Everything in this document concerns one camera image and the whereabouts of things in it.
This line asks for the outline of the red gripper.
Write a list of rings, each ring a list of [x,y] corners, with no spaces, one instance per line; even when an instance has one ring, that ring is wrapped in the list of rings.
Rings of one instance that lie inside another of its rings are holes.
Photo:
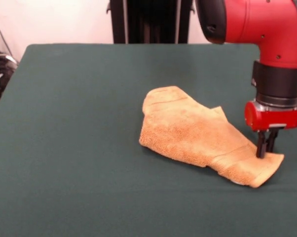
[[[257,157],[264,158],[265,152],[272,153],[279,128],[297,128],[297,107],[277,108],[264,106],[257,101],[249,101],[244,110],[245,122],[258,132]],[[265,131],[269,130],[266,140]]]

